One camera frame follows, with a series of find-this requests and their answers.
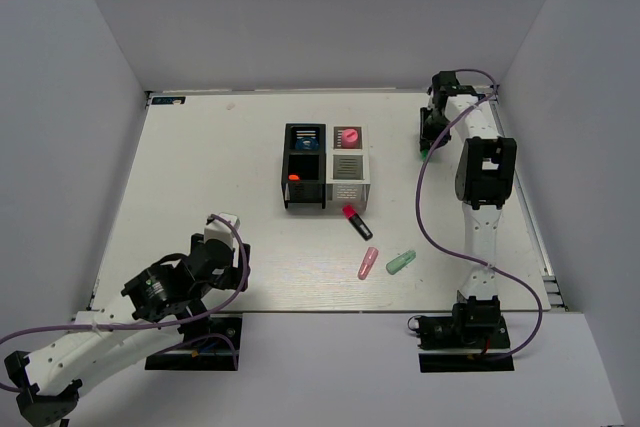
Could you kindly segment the pink cap glitter bottle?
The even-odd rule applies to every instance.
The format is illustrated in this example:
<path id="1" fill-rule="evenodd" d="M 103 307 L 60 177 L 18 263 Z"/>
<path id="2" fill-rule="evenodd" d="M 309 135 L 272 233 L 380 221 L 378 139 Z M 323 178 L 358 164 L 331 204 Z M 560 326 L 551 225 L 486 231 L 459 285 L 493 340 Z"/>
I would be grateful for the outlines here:
<path id="1" fill-rule="evenodd" d="M 335 149 L 360 149 L 361 129 L 359 127 L 336 127 L 334 132 Z"/>

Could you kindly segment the blue ink jar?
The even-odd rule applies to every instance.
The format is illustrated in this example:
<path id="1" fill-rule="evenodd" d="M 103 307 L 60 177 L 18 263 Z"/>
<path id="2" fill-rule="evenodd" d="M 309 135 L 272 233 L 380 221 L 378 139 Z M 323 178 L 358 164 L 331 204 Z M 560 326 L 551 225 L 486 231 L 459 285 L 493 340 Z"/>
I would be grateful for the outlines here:
<path id="1" fill-rule="evenodd" d="M 319 148 L 320 143 L 316 137 L 299 137 L 294 144 L 297 151 L 317 151 Z"/>

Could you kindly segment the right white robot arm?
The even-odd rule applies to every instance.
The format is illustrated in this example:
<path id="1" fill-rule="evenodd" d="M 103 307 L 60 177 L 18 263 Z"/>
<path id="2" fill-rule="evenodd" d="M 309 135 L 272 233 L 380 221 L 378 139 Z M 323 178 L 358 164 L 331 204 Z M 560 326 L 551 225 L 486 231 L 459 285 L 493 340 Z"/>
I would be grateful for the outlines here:
<path id="1" fill-rule="evenodd" d="M 465 247 L 462 253 L 440 251 L 471 265 L 451 315 L 419 323 L 428 350 L 485 348 L 502 321 L 493 267 L 503 207 L 513 189 L 517 144 L 501 136 L 480 110 L 494 94 L 481 94 L 462 84 L 457 77 L 460 72 L 435 74 L 428 89 L 429 104 L 420 110 L 424 163 L 451 140 L 453 130 L 462 141 L 454 190 L 462 205 Z"/>

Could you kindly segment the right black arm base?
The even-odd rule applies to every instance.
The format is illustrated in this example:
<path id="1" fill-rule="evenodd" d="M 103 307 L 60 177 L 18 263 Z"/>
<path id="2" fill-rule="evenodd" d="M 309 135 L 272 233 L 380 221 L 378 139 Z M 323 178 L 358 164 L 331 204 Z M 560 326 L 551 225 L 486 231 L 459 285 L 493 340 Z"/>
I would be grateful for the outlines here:
<path id="1" fill-rule="evenodd" d="M 495 373 L 515 370 L 503 317 L 496 327 L 454 329 L 452 316 L 415 315 L 407 328 L 417 339 L 423 374 Z"/>

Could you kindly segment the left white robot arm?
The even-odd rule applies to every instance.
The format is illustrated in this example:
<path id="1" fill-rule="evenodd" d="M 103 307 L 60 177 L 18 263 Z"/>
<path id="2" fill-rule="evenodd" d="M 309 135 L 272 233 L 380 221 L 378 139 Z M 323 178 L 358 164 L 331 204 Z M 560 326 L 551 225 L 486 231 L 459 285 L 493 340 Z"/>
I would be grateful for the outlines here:
<path id="1" fill-rule="evenodd" d="M 97 384 L 149 357 L 172 350 L 234 344 L 203 299 L 212 290 L 237 297 L 248 287 L 251 247 L 227 233 L 195 234 L 186 254 L 168 254 L 129 280 L 84 323 L 60 327 L 62 337 L 5 360 L 7 390 L 32 426 L 65 426 L 67 415 Z"/>

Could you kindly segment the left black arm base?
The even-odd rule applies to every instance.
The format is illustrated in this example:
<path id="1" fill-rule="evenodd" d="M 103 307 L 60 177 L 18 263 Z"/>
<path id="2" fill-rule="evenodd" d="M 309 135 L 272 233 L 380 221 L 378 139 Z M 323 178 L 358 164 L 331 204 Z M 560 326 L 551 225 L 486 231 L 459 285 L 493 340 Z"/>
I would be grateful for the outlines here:
<path id="1" fill-rule="evenodd" d="M 234 372 L 238 370 L 243 316 L 211 317 L 209 335 L 197 333 L 195 340 L 171 351 L 149 356 L 147 371 Z"/>

